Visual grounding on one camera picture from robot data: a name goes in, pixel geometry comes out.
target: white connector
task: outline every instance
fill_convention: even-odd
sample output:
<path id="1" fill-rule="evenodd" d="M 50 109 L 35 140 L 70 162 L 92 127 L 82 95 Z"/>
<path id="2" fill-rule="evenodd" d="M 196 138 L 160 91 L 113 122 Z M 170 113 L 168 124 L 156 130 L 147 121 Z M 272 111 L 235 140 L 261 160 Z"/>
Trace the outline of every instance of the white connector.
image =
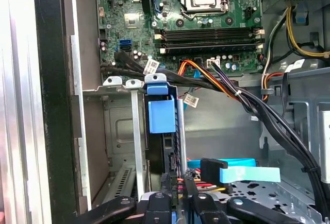
<path id="1" fill-rule="evenodd" d="M 218 67 L 220 67 L 220 59 L 206 59 L 206 68 L 211 68 L 211 63 L 215 63 Z"/>

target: yellow wire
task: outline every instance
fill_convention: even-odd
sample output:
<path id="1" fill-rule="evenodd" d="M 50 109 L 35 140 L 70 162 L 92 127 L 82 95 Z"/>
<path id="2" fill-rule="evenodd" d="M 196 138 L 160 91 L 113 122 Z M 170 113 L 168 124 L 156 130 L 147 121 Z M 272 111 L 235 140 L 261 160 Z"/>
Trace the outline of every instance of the yellow wire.
<path id="1" fill-rule="evenodd" d="M 326 51 L 324 53 L 313 53 L 311 51 L 303 50 L 297 45 L 297 43 L 294 39 L 294 35 L 293 35 L 292 20 L 291 20 L 292 15 L 291 14 L 292 14 L 292 7 L 290 7 L 287 12 L 287 30 L 288 30 L 288 35 L 289 35 L 289 38 L 290 38 L 293 46 L 301 53 L 306 54 L 310 57 L 326 57 L 326 58 L 328 58 L 330 51 Z"/>
<path id="2" fill-rule="evenodd" d="M 211 192 L 221 192 L 224 190 L 226 190 L 226 188 L 213 189 L 213 190 L 211 190 Z"/>

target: white label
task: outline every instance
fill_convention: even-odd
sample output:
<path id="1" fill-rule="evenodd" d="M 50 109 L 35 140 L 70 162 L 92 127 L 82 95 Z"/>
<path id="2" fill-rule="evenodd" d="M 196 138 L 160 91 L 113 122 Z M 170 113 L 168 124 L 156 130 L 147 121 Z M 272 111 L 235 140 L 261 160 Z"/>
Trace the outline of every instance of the white label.
<path id="1" fill-rule="evenodd" d="M 285 73 L 290 72 L 293 68 L 293 64 L 289 65 L 287 69 L 285 70 Z"/>
<path id="2" fill-rule="evenodd" d="M 158 66 L 159 66 L 159 62 L 149 58 L 148 62 L 146 63 L 146 66 L 144 68 L 143 74 L 147 75 L 147 74 L 156 73 L 156 70 L 158 69 Z"/>
<path id="3" fill-rule="evenodd" d="M 251 116 L 251 121 L 259 121 L 259 119 L 256 116 Z"/>
<path id="4" fill-rule="evenodd" d="M 303 66 L 304 62 L 305 62 L 305 59 L 297 60 L 296 62 L 294 62 L 292 69 L 294 70 L 296 68 L 301 68 Z"/>
<path id="5" fill-rule="evenodd" d="M 196 108 L 197 107 L 197 103 L 199 101 L 199 98 L 192 96 L 191 94 L 186 94 L 185 99 L 184 99 L 184 103 Z"/>

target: green circuit board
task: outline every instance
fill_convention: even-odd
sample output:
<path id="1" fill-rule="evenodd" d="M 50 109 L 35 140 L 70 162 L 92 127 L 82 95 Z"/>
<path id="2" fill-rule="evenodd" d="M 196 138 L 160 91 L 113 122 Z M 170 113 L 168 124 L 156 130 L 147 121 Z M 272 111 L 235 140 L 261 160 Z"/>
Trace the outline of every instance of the green circuit board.
<path id="1" fill-rule="evenodd" d="M 162 55 L 154 43 L 155 29 L 165 30 L 187 30 L 187 29 L 208 29 L 208 28 L 243 28 L 261 27 L 260 0 L 229 0 L 229 10 L 225 14 L 210 14 L 199 16 L 192 20 L 182 16 L 180 10 L 182 5 L 179 0 L 156 0 L 164 3 L 161 13 L 147 14 L 143 12 L 142 3 L 136 0 L 113 0 L 110 5 L 108 0 L 97 0 L 99 29 L 102 36 L 107 39 L 106 51 L 101 51 L 101 62 L 114 62 L 114 53 L 119 50 L 119 40 L 126 39 L 133 41 L 133 50 L 141 52 L 144 57 L 139 57 L 137 61 L 141 65 L 147 62 L 147 56 L 160 62 L 161 67 L 177 71 L 182 59 L 222 57 L 231 53 L 221 53 L 221 51 L 194 55 Z M 244 16 L 247 7 L 255 9 L 250 19 Z M 184 26 L 179 27 L 177 20 L 182 19 Z M 212 24 L 204 25 L 205 20 L 212 19 Z M 243 73 L 260 72 L 262 67 L 258 60 L 259 51 L 244 51 L 232 53 L 232 59 L 221 59 L 221 68 L 230 75 L 242 75 Z M 192 75 L 193 70 L 188 69 L 186 74 Z"/>

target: orange wire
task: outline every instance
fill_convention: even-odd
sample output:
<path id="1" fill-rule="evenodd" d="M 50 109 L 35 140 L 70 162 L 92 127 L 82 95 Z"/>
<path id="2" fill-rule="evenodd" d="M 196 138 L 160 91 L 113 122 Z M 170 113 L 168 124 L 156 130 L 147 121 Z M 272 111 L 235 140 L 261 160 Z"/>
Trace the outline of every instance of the orange wire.
<path id="1" fill-rule="evenodd" d="M 199 67 L 198 64 L 189 61 L 189 60 L 185 60 L 182 64 L 181 67 L 178 71 L 179 75 L 182 75 L 184 72 L 184 69 L 186 67 L 187 64 L 190 64 L 192 66 L 194 66 L 196 69 L 198 69 L 201 73 L 203 73 L 203 75 L 208 78 L 213 84 L 215 84 L 222 92 L 224 92 L 228 97 L 231 97 L 233 99 L 238 100 L 232 93 L 228 92 L 221 84 L 219 84 L 219 82 L 215 79 L 215 77 L 213 75 L 211 75 L 208 71 L 205 71 L 204 69 L 202 69 L 201 67 Z"/>
<path id="2" fill-rule="evenodd" d="M 279 72 L 275 72 L 275 73 L 271 73 L 269 75 L 267 75 L 263 81 L 263 86 L 265 87 L 265 89 L 267 88 L 267 82 L 269 81 L 270 78 L 274 77 L 274 76 L 282 76 L 284 75 L 283 73 L 279 73 Z M 265 101 L 269 98 L 269 95 L 264 95 L 262 100 Z"/>

